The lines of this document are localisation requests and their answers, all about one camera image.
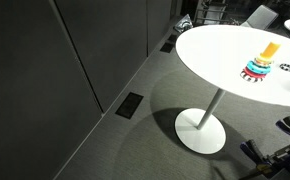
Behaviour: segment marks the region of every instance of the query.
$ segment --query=table leg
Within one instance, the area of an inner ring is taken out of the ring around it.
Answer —
[[[212,115],[224,94],[224,90],[218,89],[206,111],[191,108],[182,111],[177,116],[176,133],[191,150],[201,154],[212,154],[224,146],[226,140],[224,127]]]

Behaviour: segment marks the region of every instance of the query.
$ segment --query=table base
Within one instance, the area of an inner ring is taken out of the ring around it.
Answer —
[[[225,144],[225,130],[213,115],[209,117],[201,129],[197,129],[204,114],[204,110],[196,108],[182,111],[175,121],[176,134],[183,144],[195,152],[201,154],[216,153]]]

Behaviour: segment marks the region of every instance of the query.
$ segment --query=white chair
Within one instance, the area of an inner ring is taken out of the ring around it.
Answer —
[[[265,30],[277,16],[278,14],[270,8],[260,5],[241,26]]]

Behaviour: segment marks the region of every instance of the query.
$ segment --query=gray carpet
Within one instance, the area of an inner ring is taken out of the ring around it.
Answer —
[[[189,71],[175,49],[170,54],[160,52],[163,43],[156,47],[58,180],[232,180],[254,168],[239,148],[242,141],[254,139],[264,154],[290,143],[290,138],[275,126],[278,119],[290,115],[290,107],[226,93],[214,112],[226,131],[224,148],[212,155],[187,149],[176,136],[175,118],[186,108],[206,109],[217,88]],[[130,120],[115,114],[129,92],[144,96]]]

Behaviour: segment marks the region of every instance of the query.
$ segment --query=gray wall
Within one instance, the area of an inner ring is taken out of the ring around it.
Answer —
[[[147,0],[148,9],[148,53],[168,30],[172,0]]]
[[[146,0],[57,0],[104,111],[146,59]]]
[[[52,179],[100,114],[49,2],[0,1],[0,179]]]

